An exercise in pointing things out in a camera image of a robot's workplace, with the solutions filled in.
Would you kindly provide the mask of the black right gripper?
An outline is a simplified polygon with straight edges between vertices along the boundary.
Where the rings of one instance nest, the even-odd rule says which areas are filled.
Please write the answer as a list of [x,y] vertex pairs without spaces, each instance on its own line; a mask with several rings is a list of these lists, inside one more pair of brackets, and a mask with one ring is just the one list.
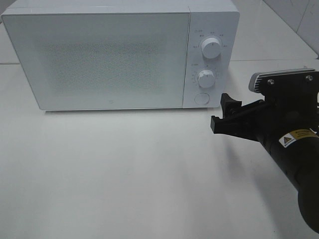
[[270,154],[318,154],[316,96],[266,97],[243,105],[223,93],[220,103],[223,118],[212,116],[210,121],[214,134],[257,141]]

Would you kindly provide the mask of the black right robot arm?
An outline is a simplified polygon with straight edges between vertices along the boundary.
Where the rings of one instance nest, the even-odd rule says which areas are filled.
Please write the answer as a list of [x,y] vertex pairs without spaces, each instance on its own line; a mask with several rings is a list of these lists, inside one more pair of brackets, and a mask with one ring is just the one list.
[[316,97],[266,97],[247,105],[221,97],[223,117],[211,117],[214,134],[258,141],[298,192],[306,224],[319,231],[319,109]]

